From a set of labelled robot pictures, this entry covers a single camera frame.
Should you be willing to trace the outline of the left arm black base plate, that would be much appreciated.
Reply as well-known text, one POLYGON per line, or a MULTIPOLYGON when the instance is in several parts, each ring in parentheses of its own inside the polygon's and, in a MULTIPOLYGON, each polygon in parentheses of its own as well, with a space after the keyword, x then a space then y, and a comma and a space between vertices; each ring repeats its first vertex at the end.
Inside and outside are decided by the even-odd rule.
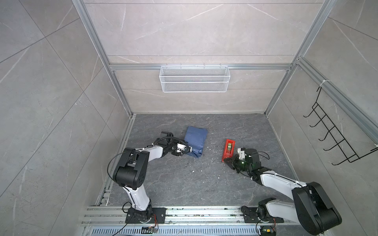
POLYGON ((126 223, 154 224, 155 220, 157 220, 158 224, 163 224, 165 222, 166 210, 164 207, 147 208, 145 211, 130 208, 127 212, 126 223))

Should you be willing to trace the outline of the red tape dispenser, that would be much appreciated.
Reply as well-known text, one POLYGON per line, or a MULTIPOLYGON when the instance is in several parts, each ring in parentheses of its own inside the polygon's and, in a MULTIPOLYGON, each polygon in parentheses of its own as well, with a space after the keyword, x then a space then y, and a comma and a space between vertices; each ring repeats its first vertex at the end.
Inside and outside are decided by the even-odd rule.
POLYGON ((225 147, 222 154, 222 159, 221 159, 222 162, 225 162, 227 158, 233 157, 234 148, 235 148, 235 141, 227 139, 225 142, 225 147))

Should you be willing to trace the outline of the light blue wrapping paper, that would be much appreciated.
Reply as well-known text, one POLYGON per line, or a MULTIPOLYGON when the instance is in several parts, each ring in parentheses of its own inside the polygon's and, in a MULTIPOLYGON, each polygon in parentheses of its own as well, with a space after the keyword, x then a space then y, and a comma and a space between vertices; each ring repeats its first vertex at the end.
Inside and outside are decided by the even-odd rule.
POLYGON ((188 153, 189 156, 196 158, 200 158, 202 156, 207 134, 208 131, 204 128, 196 128, 193 126, 189 126, 187 128, 184 140, 192 148, 192 151, 188 153))

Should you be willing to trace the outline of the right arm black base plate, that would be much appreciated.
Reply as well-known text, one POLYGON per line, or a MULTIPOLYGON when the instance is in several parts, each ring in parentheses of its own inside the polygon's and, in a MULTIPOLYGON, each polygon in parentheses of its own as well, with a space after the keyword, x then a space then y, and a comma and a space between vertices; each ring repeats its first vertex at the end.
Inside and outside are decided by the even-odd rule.
POLYGON ((269 216, 268 213, 264 213, 260 207, 242 206, 240 210, 244 216, 245 223, 284 223, 282 218, 273 218, 272 216, 269 216))

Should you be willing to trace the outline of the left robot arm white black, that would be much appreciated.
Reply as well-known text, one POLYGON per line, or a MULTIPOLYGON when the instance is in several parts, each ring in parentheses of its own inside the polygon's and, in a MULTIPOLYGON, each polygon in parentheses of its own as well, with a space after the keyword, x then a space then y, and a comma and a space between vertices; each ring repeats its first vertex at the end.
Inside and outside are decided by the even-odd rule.
POLYGON ((151 200, 144 188, 149 162, 171 153, 182 156, 190 153, 188 142, 174 137, 171 132, 163 132, 164 137, 157 138, 151 145, 143 148, 126 147, 119 153, 120 159, 113 172, 112 180, 127 193, 131 211, 149 218, 152 215, 151 200))

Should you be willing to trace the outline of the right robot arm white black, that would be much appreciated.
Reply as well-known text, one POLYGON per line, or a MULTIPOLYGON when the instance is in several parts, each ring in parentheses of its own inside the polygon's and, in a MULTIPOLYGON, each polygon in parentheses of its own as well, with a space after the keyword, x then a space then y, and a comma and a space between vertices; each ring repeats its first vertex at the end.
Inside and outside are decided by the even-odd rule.
POLYGON ((319 235, 342 224, 342 217, 324 188, 316 182, 305 183, 280 175, 264 167, 260 158, 269 159, 268 153, 254 148, 225 147, 222 162, 238 174, 249 177, 258 185, 271 188, 286 195, 291 202, 267 198, 259 202, 255 211, 242 206, 246 218, 256 217, 258 222, 275 221, 277 218, 299 223, 307 233, 319 235))

